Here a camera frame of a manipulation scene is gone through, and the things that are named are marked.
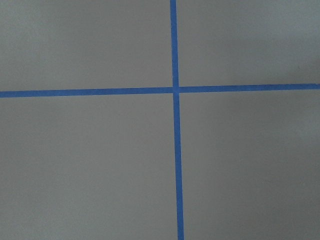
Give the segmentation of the blue tape line crosswise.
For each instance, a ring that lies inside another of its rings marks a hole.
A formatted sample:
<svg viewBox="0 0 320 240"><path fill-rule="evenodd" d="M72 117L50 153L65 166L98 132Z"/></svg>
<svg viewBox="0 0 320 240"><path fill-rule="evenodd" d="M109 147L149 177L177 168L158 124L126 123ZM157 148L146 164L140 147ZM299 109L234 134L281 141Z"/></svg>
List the blue tape line crosswise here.
<svg viewBox="0 0 320 240"><path fill-rule="evenodd" d="M1 91L1 98L318 90L318 83Z"/></svg>

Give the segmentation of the blue tape line lengthwise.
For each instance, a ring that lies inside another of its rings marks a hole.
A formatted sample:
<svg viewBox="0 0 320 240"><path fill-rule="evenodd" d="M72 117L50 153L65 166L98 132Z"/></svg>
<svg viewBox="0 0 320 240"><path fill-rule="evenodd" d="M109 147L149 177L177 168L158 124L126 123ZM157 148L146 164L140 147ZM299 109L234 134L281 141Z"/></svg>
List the blue tape line lengthwise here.
<svg viewBox="0 0 320 240"><path fill-rule="evenodd" d="M179 240L183 240L185 236L184 236L184 205L183 205L182 147L181 147L181 119L180 119L178 24L177 24L177 2L175 0L170 1L170 28L171 28L171 65L172 65L177 238Z"/></svg>

